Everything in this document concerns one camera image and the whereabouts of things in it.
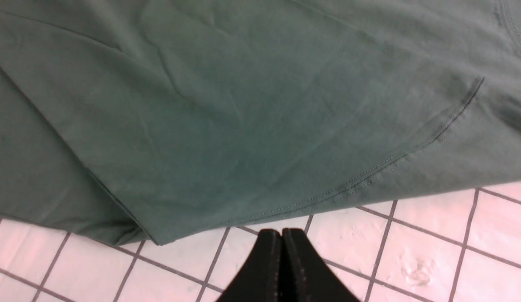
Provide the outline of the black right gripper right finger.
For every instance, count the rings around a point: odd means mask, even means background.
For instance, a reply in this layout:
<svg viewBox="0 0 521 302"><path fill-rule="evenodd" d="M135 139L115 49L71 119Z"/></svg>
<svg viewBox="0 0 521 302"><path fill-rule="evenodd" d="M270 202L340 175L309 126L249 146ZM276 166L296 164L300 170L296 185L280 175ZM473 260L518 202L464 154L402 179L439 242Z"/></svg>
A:
<svg viewBox="0 0 521 302"><path fill-rule="evenodd" d="M358 302L316 252L302 229L282 231L282 302Z"/></svg>

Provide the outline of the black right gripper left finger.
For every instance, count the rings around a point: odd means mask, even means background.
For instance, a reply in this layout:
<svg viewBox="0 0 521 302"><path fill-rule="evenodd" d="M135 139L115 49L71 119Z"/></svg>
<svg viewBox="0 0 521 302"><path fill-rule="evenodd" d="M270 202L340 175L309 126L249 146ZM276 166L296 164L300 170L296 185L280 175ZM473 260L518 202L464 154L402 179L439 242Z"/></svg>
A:
<svg viewBox="0 0 521 302"><path fill-rule="evenodd" d="M263 229L237 275L218 298L219 302L277 302L282 237Z"/></svg>

